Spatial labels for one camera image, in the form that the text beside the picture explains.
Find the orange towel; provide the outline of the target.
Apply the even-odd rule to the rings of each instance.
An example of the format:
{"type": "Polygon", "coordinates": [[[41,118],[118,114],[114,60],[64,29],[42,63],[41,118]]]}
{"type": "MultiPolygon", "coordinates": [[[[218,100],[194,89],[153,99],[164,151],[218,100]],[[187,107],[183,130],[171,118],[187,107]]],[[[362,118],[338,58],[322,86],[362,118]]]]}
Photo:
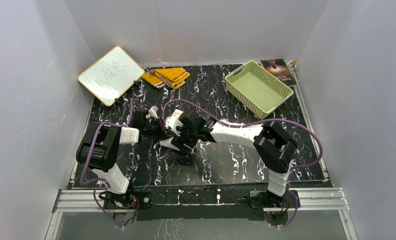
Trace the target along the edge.
{"type": "Polygon", "coordinates": [[[158,68],[151,69],[143,74],[141,78],[157,89],[167,86],[171,89],[178,89],[186,83],[186,79],[190,76],[184,68],[158,68]]]}

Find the wood framed whiteboard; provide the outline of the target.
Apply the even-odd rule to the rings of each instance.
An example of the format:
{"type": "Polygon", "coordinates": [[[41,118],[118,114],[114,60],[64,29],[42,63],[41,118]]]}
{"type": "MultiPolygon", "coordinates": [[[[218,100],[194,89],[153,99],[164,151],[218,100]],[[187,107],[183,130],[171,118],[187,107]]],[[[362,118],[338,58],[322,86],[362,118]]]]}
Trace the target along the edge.
{"type": "Polygon", "coordinates": [[[112,106],[139,80],[145,70],[119,45],[77,76],[102,104],[112,106]]]}

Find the green plastic basket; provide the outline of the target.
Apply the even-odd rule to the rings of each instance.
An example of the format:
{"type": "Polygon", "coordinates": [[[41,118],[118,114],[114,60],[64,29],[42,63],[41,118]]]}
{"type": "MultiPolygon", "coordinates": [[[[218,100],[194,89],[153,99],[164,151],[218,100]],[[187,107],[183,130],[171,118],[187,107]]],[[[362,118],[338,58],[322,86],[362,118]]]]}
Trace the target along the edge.
{"type": "Polygon", "coordinates": [[[257,62],[250,60],[225,76],[225,89],[263,120],[294,91],[257,62]]]}

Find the white towel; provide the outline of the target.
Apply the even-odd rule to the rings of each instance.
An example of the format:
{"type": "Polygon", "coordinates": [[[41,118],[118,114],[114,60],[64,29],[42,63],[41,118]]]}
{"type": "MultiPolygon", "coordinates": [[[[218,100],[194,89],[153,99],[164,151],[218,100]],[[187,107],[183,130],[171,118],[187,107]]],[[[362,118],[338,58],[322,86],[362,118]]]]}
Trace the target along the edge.
{"type": "Polygon", "coordinates": [[[177,135],[172,130],[166,129],[163,137],[159,140],[159,144],[163,147],[181,152],[182,150],[172,143],[176,136],[177,135]]]}

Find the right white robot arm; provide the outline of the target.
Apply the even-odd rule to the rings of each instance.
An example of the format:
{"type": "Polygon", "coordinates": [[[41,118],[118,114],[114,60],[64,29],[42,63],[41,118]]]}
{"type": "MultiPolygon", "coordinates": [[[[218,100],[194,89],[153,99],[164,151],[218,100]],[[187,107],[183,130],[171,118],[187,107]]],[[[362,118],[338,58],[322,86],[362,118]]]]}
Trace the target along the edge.
{"type": "Polygon", "coordinates": [[[174,150],[193,153],[199,141],[230,143],[257,151],[264,165],[269,169],[266,192],[256,197],[256,206],[281,208],[287,201],[287,186],[292,170],[297,142],[275,122],[245,124],[204,119],[191,110],[176,110],[165,120],[165,125],[174,136],[169,147],[174,150]]]}

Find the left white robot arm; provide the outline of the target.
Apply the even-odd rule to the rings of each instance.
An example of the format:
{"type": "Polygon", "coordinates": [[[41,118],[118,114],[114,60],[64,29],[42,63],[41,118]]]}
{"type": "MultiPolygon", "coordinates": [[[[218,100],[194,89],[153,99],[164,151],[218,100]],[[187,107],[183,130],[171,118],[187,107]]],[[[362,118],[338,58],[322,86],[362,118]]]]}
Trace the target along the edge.
{"type": "Polygon", "coordinates": [[[127,126],[93,123],[89,126],[76,152],[76,161],[97,175],[104,189],[99,198],[119,208],[131,208],[138,195],[129,179],[117,165],[120,145],[135,145],[143,138],[162,136],[162,119],[158,107],[133,111],[127,126]]]}

